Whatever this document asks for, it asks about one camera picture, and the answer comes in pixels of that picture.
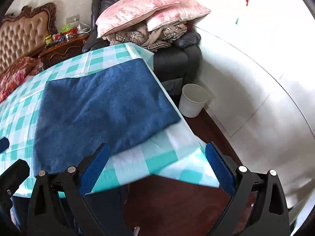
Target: wooden floor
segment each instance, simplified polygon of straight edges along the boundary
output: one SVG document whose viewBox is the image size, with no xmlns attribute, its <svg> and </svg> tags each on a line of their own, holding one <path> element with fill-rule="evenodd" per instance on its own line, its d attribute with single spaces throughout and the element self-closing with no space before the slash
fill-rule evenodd
<svg viewBox="0 0 315 236">
<path fill-rule="evenodd" d="M 185 118 L 195 135 L 214 141 L 221 152 L 240 160 L 205 110 Z M 255 196 L 248 200 L 235 232 L 243 229 Z M 130 228 L 140 226 L 139 236 L 205 236 L 220 217 L 230 197 L 220 188 L 149 176 L 130 185 L 124 216 Z"/>
</svg>

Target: pink pillow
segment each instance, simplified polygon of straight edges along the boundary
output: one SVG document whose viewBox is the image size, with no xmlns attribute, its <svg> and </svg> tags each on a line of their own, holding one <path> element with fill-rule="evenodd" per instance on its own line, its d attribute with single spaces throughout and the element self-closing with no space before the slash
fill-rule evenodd
<svg viewBox="0 0 315 236">
<path fill-rule="evenodd" d="M 178 0 L 119 0 L 98 17 L 97 38 L 126 29 L 145 20 L 155 11 L 179 3 Z"/>
<path fill-rule="evenodd" d="M 176 0 L 179 4 L 169 6 L 166 9 L 155 12 L 145 21 L 148 31 L 153 31 L 162 26 L 172 24 L 176 21 L 188 21 L 205 16 L 211 12 L 195 0 Z"/>
</svg>

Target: white trash can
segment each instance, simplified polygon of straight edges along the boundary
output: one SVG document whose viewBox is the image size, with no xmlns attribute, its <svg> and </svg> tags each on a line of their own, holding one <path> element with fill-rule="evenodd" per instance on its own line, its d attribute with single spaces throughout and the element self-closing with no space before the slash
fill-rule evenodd
<svg viewBox="0 0 315 236">
<path fill-rule="evenodd" d="M 182 115 L 194 118 L 209 99 L 209 93 L 203 87 L 193 83 L 186 84 L 182 89 L 178 109 Z"/>
</svg>

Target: nightstand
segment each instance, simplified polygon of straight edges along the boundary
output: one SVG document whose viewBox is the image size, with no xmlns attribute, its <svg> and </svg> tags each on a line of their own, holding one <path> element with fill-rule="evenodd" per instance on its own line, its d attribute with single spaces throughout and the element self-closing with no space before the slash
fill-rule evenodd
<svg viewBox="0 0 315 236">
<path fill-rule="evenodd" d="M 88 37 L 89 34 L 78 34 L 69 40 L 64 40 L 45 48 L 38 55 L 38 58 L 44 63 L 43 69 L 46 70 L 55 64 L 82 54 L 82 47 Z"/>
</svg>

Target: headboard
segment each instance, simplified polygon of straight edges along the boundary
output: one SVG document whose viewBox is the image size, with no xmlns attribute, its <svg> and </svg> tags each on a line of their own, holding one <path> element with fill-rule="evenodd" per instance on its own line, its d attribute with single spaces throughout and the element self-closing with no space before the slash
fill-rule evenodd
<svg viewBox="0 0 315 236">
<path fill-rule="evenodd" d="M 31 9 L 24 6 L 18 16 L 6 16 L 0 26 L 0 73 L 20 57 L 38 54 L 45 37 L 57 33 L 53 3 Z"/>
</svg>

